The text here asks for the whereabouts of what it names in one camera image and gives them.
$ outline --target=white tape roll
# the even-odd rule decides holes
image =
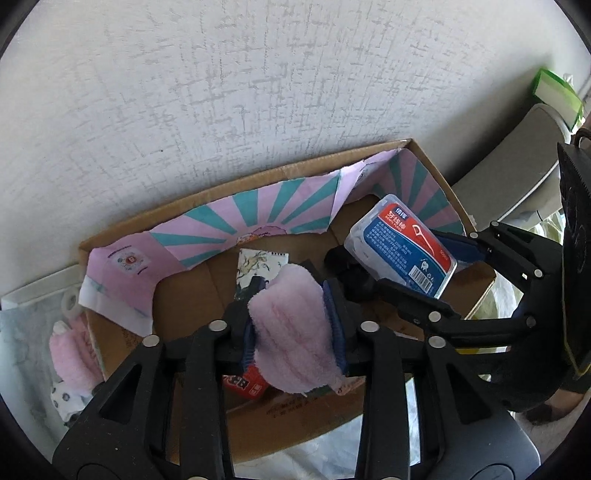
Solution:
[[[61,312],[68,320],[73,320],[82,313],[82,306],[78,303],[79,289],[70,287],[61,298]]]

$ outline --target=barcode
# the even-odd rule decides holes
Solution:
[[[417,268],[416,265],[412,267],[408,275],[417,283],[419,287],[421,287],[423,292],[427,293],[429,290],[431,290],[433,282],[429,280],[427,276]]]

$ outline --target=wall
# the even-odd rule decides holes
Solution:
[[[591,69],[553,0],[41,0],[0,60],[0,294],[294,160],[415,137],[457,177],[542,65]]]

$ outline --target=red and blue label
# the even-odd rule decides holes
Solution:
[[[430,297],[437,294],[452,269],[439,240],[397,203],[386,205],[365,228],[363,237],[407,287]]]

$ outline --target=plastic container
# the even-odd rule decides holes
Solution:
[[[457,261],[396,195],[386,195],[345,239],[345,248],[379,280],[439,298]]]

